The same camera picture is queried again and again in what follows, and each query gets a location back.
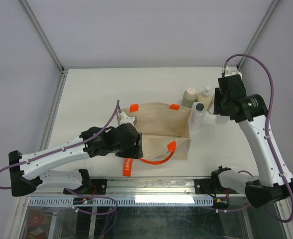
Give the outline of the cream pump lotion bottle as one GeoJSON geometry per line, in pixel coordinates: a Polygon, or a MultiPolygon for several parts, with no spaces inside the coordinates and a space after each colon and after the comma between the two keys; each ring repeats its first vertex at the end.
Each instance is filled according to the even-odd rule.
{"type": "Polygon", "coordinates": [[[213,88],[208,85],[205,87],[205,89],[198,93],[197,95],[197,101],[202,102],[204,105],[204,108],[208,110],[208,107],[212,101],[213,96],[213,88]]]}

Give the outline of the white bottle black cap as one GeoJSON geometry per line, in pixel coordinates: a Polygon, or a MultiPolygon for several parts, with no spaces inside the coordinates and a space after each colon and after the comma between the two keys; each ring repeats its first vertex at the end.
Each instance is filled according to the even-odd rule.
{"type": "Polygon", "coordinates": [[[225,125],[228,121],[229,121],[228,116],[221,116],[221,115],[215,116],[215,123],[218,125],[225,125]]]}
{"type": "Polygon", "coordinates": [[[191,131],[200,129],[206,115],[205,106],[202,102],[194,102],[191,108],[189,128],[191,131]]]}

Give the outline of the beige canvas tote bag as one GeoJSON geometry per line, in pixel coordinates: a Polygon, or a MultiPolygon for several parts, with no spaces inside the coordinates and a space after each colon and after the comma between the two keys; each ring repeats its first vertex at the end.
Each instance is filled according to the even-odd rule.
{"type": "Polygon", "coordinates": [[[187,160],[191,138],[189,119],[191,109],[179,104],[132,104],[122,109],[136,117],[135,128],[142,134],[143,157],[150,165],[161,165],[170,159],[187,160]]]}

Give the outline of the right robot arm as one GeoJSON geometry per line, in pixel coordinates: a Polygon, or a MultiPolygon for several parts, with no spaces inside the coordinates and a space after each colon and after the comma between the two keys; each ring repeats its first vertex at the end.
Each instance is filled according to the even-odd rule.
{"type": "Polygon", "coordinates": [[[267,113],[268,109],[260,95],[247,95],[240,75],[218,79],[214,114],[228,116],[239,125],[254,156],[258,176],[240,174],[220,166],[211,173],[210,188],[216,193],[226,188],[242,193],[255,208],[293,194],[293,175],[272,138],[271,127],[265,126],[267,113]]]}

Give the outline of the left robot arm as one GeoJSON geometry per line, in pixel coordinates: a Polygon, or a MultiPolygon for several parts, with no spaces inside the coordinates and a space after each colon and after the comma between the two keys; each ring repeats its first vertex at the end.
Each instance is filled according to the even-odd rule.
{"type": "Polygon", "coordinates": [[[87,170],[62,172],[56,168],[108,154],[120,158],[142,158],[142,133],[131,123],[117,127],[91,127],[65,144],[51,149],[31,154],[12,151],[8,155],[11,194],[14,197],[27,196],[40,188],[54,187],[87,193],[92,186],[87,170]]]}

